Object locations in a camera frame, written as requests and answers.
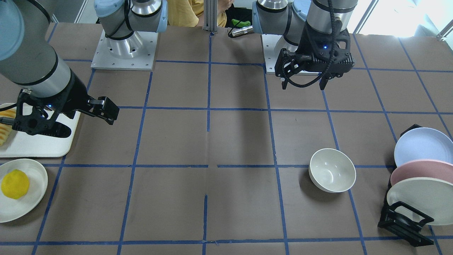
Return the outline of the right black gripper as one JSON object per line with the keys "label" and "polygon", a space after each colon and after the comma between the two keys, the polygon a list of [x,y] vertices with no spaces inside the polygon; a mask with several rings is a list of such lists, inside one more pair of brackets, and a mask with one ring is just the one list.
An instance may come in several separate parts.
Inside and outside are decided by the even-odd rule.
{"label": "right black gripper", "polygon": [[37,97],[21,92],[12,129],[28,135],[70,136],[70,127],[58,122],[57,118],[63,114],[73,119],[76,111],[101,118],[113,125],[120,109],[108,97],[102,96],[96,100],[89,96],[81,79],[74,71],[70,71],[67,86],[54,96]]}

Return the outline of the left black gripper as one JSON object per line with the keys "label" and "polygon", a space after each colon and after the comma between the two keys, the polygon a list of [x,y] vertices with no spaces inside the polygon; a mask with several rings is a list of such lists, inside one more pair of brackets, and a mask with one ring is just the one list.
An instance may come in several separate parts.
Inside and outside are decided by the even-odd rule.
{"label": "left black gripper", "polygon": [[321,73],[325,70],[330,61],[327,74],[320,79],[320,90],[324,90],[329,79],[341,77],[355,66],[355,59],[350,52],[351,38],[347,29],[338,31],[333,36],[329,33],[322,33],[306,25],[302,32],[299,47],[295,52],[280,50],[276,60],[276,77],[282,83],[282,89],[286,89],[288,83],[294,82],[291,76],[308,71]]}

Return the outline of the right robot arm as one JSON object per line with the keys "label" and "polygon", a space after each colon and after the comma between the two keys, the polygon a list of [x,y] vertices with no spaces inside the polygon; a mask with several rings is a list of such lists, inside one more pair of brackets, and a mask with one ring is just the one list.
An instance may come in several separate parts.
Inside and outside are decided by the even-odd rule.
{"label": "right robot arm", "polygon": [[[1,117],[1,123],[29,135],[66,138],[71,129],[57,121],[60,114],[73,119],[81,112],[112,125],[119,107],[108,97],[90,96],[45,39],[56,4],[56,0],[1,1],[1,74],[21,87],[16,116]],[[96,0],[94,7],[104,34],[92,66],[152,68],[154,51],[149,50],[145,35],[166,30],[168,2]]]}

